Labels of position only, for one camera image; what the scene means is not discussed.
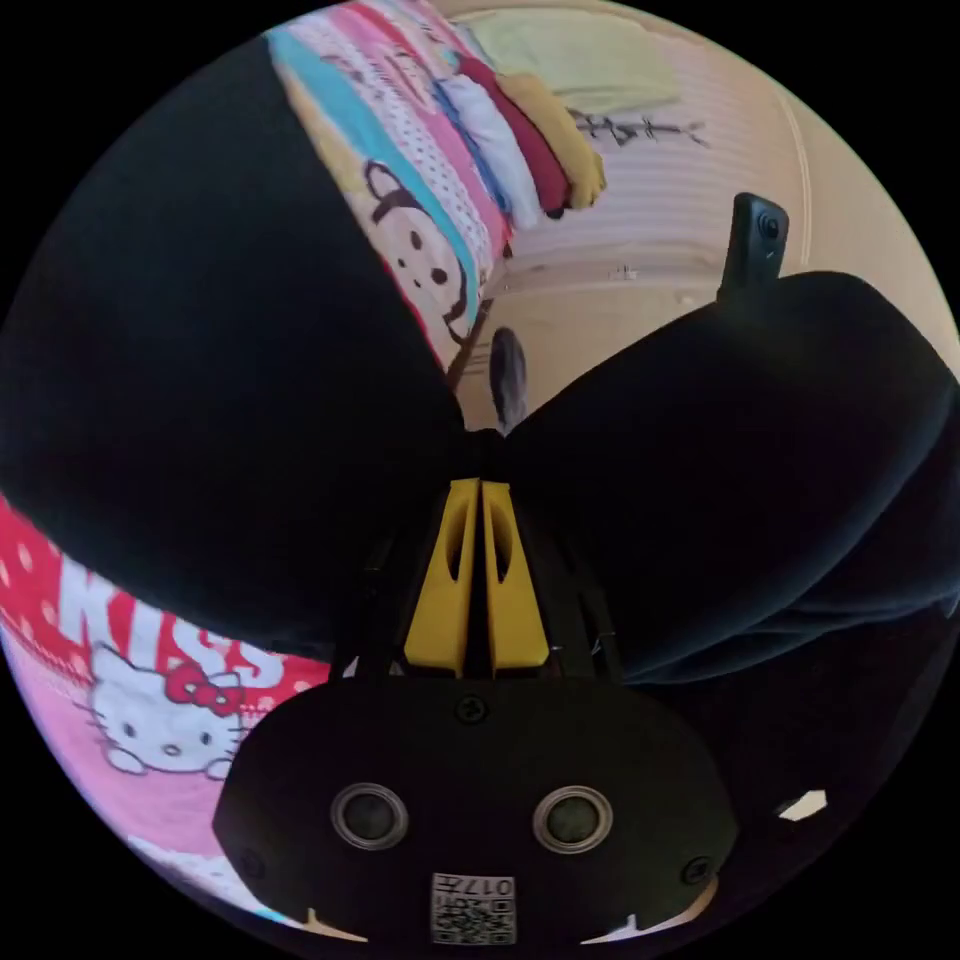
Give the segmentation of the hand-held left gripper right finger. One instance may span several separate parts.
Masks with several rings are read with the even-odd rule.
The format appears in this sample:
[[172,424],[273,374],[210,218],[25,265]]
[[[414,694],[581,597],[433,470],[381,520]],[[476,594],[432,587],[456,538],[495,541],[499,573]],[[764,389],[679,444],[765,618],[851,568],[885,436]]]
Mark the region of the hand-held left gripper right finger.
[[549,647],[506,483],[480,484],[487,632],[494,669],[540,669]]

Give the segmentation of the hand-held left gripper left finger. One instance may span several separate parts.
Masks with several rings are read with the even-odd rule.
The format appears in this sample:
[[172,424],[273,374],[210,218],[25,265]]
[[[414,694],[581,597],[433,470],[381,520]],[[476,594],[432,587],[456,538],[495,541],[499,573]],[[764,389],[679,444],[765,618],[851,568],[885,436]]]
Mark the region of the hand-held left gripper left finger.
[[450,484],[404,643],[413,668],[464,667],[478,507],[477,478]]

